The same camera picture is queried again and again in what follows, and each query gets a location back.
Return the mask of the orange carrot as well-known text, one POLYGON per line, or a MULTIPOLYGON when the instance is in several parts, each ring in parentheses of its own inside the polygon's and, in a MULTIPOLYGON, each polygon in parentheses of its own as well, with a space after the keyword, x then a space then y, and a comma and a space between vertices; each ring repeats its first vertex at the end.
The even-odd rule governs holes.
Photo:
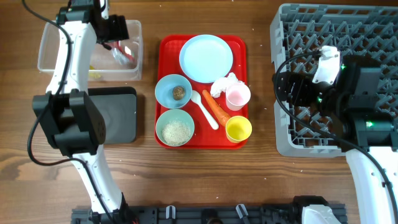
POLYGON ((231 118, 230 115, 214 100, 207 90, 203 90, 202 94, 220 125, 226 126, 228 120, 231 118))

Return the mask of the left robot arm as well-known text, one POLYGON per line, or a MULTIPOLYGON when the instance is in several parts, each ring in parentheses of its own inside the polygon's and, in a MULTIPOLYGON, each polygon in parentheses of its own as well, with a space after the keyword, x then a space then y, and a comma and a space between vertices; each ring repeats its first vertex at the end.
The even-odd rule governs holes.
POLYGON ((88 95, 88 72, 95 45, 128 39, 124 16, 110 15, 108 1, 69 1, 55 21, 59 31, 55 70, 45 94, 32 100, 36 115, 27 140, 32 162, 45 166, 32 152, 32 140, 41 127, 48 143, 58 149, 62 162, 78 171, 91 200, 92 223, 139 223, 111 175, 104 155, 106 126, 88 95))

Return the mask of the snack wrapper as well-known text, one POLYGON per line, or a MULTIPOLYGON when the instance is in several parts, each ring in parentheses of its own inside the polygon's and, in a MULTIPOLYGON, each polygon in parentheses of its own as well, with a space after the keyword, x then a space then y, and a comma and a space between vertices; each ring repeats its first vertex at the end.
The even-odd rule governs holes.
POLYGON ((111 53, 120 65, 133 65, 134 52, 127 46, 123 45, 121 41, 109 43, 111 53))

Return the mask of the white tissue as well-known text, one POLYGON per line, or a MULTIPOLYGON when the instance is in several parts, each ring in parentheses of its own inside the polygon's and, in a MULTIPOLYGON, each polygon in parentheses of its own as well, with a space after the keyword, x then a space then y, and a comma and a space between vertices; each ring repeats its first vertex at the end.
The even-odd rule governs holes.
POLYGON ((238 80, 233 72, 230 72, 226 77, 221 77, 214 81, 211 86, 210 95, 213 98, 219 98, 222 92, 226 92, 226 89, 235 84, 243 83, 243 81, 238 80))

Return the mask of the brown food ball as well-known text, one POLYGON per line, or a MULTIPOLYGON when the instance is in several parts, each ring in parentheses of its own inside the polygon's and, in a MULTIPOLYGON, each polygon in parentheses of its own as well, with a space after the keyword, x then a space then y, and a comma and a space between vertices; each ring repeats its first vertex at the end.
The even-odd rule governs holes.
POLYGON ((176 86, 172 90, 173 99, 176 101, 180 101, 185 96, 185 88, 183 86, 176 86))

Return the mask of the light blue bowl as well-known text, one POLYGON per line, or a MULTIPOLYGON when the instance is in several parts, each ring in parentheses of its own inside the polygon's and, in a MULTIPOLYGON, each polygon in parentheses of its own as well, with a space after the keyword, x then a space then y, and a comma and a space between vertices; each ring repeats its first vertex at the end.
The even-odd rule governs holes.
POLYGON ((161 78, 155 86, 155 98, 158 103, 168 109, 183 108, 192 95, 191 83, 182 75, 170 74, 161 78), (182 87, 185 93, 180 100, 174 99, 173 90, 182 87))

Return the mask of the pink plastic cup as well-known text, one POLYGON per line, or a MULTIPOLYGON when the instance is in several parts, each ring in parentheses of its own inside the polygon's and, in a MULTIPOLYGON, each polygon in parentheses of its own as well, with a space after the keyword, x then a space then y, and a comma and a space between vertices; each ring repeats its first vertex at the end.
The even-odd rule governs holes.
POLYGON ((232 111, 238 111, 251 99, 251 91, 244 83, 234 83, 226 89, 226 105, 232 111))

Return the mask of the yellow plastic cup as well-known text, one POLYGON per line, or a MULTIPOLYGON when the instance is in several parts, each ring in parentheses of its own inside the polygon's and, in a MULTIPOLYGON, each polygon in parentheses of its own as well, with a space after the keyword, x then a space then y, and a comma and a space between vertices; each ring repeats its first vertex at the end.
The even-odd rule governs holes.
POLYGON ((231 117, 225 126, 226 137, 232 143, 246 140, 252 133, 252 124, 244 116, 231 117))

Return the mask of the white rice pile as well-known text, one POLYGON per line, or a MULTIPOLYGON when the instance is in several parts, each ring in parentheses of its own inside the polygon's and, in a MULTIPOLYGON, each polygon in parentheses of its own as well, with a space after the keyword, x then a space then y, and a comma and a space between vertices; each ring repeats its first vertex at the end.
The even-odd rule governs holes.
POLYGON ((166 144, 171 146, 182 145, 191 138, 190 128, 181 121, 168 122, 161 134, 166 144))

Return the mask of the mint green bowl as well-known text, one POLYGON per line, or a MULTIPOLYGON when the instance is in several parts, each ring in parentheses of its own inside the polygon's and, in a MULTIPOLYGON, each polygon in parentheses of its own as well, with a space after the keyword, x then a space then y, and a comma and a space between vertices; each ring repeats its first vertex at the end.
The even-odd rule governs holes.
POLYGON ((162 134, 161 134, 161 131, 164 128, 164 126, 170 121, 181 121, 183 123, 186 123, 187 126, 190 128, 191 138, 193 137, 193 134, 195 132, 195 123, 193 121, 193 118, 184 110, 172 109, 172 110, 167 110, 166 112, 162 113, 159 116, 159 118, 157 119, 156 124, 155 124, 155 133, 156 133, 156 136, 161 141, 161 143, 165 144, 166 146, 171 146, 171 145, 166 144, 166 142, 164 141, 162 134))

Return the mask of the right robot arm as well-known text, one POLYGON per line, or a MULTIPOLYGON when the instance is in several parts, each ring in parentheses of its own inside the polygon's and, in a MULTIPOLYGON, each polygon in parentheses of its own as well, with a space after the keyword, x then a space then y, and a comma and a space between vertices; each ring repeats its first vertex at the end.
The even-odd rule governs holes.
POLYGON ((314 106, 332 119, 331 133, 346 154, 361 223, 397 223, 397 122, 376 109, 381 66, 348 55, 319 62, 313 77, 278 69, 272 77, 278 104, 314 106))

